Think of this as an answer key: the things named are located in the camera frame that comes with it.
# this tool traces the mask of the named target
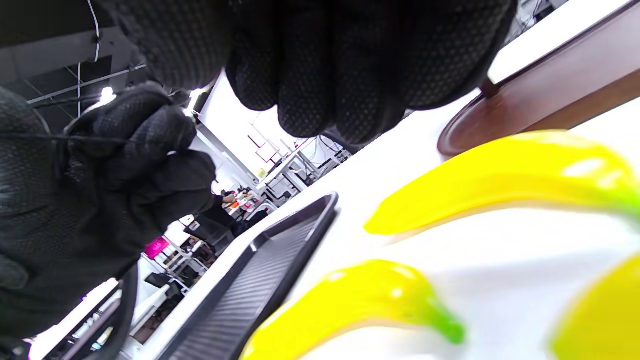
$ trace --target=yellow banana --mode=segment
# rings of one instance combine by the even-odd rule
[[[567,315],[552,348],[558,360],[640,359],[640,256],[600,281]]]
[[[606,146],[566,131],[537,131],[445,162],[384,200],[365,230],[399,234],[518,201],[636,215],[637,189],[629,164]]]
[[[418,325],[435,328],[454,344],[465,331],[416,269],[384,260],[331,273],[297,302],[265,321],[242,360],[295,360],[357,327]]]

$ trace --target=black tray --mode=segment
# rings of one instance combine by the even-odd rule
[[[236,360],[284,302],[335,218],[337,193],[266,229],[211,290],[160,359]]]

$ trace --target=desk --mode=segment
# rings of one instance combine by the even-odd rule
[[[309,142],[309,140],[305,140],[294,152],[289,155],[288,158],[284,159],[282,164],[278,165],[276,169],[274,169],[267,177],[265,177],[257,186],[256,189],[262,190],[265,188],[270,182],[276,179],[276,177],[283,175],[289,182],[295,184],[295,187],[300,188],[300,191],[307,189],[307,186],[303,184],[300,180],[290,176],[289,165],[300,156],[300,152],[305,147],[305,145]]]
[[[502,50],[494,63],[502,68],[492,67],[492,78],[509,76],[624,3],[568,2]],[[442,163],[436,150],[440,132],[478,93],[412,114],[238,237],[147,342],[144,359],[157,357],[256,235],[333,190],[340,195],[339,214],[289,298],[304,295],[328,272],[364,259],[398,261],[428,275],[441,299],[463,319],[469,339],[467,346],[452,348],[430,331],[374,327],[341,336],[305,360],[344,359],[344,354],[368,360],[431,358],[425,354],[547,360],[541,345],[558,314],[585,286],[639,250],[640,236],[627,221],[601,213],[505,209],[450,222],[400,243],[362,228],[385,198]],[[638,113],[640,101],[634,101],[573,131],[610,145],[640,169]],[[381,167],[380,159],[391,150],[395,158]]]

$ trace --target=textured glove surface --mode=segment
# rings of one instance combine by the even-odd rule
[[[211,205],[215,168],[188,150],[195,134],[143,85],[52,142],[26,101],[0,88],[0,337],[57,324],[171,222]]]
[[[226,67],[249,109],[311,137],[365,143],[406,109],[477,87],[517,0],[100,0],[158,78],[200,88]]]

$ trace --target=brown wooden board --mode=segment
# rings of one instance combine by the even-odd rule
[[[640,0],[494,85],[442,131],[447,158],[526,131],[571,129],[640,97]]]

